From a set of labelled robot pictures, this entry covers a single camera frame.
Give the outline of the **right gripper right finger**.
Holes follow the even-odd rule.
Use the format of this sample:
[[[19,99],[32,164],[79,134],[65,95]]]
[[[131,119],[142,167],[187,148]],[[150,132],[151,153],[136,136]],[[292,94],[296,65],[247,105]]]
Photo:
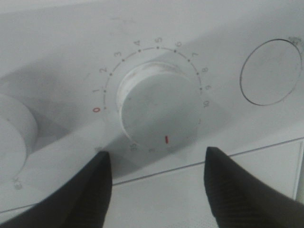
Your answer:
[[[264,184],[217,147],[206,149],[204,187],[220,228],[302,228],[303,204]]]

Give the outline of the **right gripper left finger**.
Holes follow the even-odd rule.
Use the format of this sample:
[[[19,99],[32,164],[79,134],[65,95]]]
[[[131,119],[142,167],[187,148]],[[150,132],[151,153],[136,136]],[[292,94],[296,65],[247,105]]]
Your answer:
[[[108,152],[98,152],[49,197],[1,224],[2,228],[101,228],[112,195]]]

